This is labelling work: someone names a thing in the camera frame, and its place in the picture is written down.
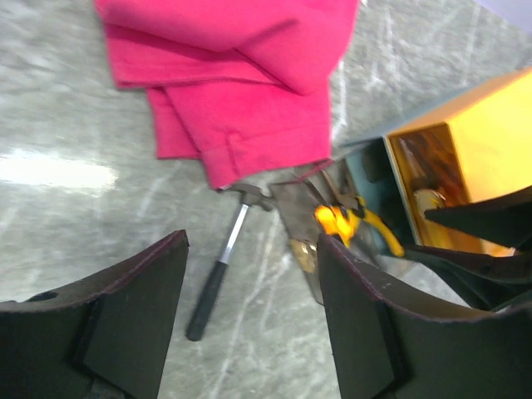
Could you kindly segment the magenta cloth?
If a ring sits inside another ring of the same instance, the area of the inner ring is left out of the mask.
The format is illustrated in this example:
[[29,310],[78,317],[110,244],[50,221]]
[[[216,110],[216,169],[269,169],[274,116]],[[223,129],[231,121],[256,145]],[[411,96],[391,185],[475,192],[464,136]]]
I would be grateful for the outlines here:
[[202,163],[215,189],[326,160],[329,78],[356,1],[97,1],[111,74],[141,89],[156,154]]

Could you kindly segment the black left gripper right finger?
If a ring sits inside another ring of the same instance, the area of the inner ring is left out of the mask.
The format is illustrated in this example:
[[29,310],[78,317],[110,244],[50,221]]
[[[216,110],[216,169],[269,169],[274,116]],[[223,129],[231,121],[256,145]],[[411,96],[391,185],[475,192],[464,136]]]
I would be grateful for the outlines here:
[[448,302],[328,235],[318,271],[342,397],[530,397],[529,303],[493,313]]

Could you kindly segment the orange black pliers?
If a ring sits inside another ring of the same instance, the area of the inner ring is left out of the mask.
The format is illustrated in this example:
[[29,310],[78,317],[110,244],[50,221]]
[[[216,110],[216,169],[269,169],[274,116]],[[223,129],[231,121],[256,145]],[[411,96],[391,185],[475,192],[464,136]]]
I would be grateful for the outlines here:
[[356,196],[355,203],[357,204],[356,208],[322,204],[314,210],[314,218],[321,225],[325,234],[336,237],[346,247],[350,246],[360,224],[365,222],[376,229],[384,238],[394,256],[403,257],[405,255],[403,246],[381,218],[367,209],[361,197]]

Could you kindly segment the orange drawer toolbox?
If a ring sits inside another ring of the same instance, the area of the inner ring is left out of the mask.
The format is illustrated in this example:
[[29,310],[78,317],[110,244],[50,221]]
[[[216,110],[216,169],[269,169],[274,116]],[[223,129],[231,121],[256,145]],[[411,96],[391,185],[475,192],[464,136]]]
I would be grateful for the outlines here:
[[401,244],[507,256],[511,244],[449,229],[424,213],[530,186],[531,70],[428,101],[355,140],[345,162],[367,207]]

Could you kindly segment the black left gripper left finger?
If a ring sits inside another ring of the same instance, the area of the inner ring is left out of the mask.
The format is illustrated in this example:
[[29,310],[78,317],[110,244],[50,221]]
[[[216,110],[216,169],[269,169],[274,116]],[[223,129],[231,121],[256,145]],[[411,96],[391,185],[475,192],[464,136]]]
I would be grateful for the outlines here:
[[4,398],[155,398],[175,323],[188,238],[1,305]]

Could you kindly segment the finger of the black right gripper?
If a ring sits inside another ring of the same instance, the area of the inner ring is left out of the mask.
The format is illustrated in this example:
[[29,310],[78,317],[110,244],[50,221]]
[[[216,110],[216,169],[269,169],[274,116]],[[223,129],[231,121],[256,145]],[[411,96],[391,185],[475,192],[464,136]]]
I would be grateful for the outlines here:
[[405,257],[428,267],[473,308],[502,310],[531,301],[530,253],[493,257],[408,245]]
[[495,244],[531,249],[531,196],[506,195],[425,212],[428,220]]

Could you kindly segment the clear toolbox drawer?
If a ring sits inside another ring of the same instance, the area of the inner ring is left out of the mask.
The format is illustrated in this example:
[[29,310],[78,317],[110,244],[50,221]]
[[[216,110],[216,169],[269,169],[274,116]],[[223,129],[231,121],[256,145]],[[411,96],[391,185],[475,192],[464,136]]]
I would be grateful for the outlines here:
[[360,195],[368,210],[384,222],[400,244],[415,242],[394,175],[388,167],[368,174],[361,166],[340,160],[331,165],[304,167],[291,179],[271,184],[270,191],[287,231],[289,246],[319,304],[323,304],[323,296],[317,243],[323,228],[315,219],[314,210],[322,204],[337,204],[330,185],[335,185],[342,194]]

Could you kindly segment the black handled hammer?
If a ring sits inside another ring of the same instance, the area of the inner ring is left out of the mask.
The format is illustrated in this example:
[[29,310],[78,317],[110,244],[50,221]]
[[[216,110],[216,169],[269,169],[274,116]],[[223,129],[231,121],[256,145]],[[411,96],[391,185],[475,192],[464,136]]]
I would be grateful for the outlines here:
[[241,182],[230,186],[226,191],[238,192],[240,194],[240,207],[235,213],[233,225],[225,240],[220,256],[210,270],[185,330],[186,338],[192,342],[198,342],[204,336],[205,329],[219,295],[219,290],[224,281],[235,243],[249,209],[254,206],[259,206],[267,212],[273,209],[272,198],[266,195],[256,185]]

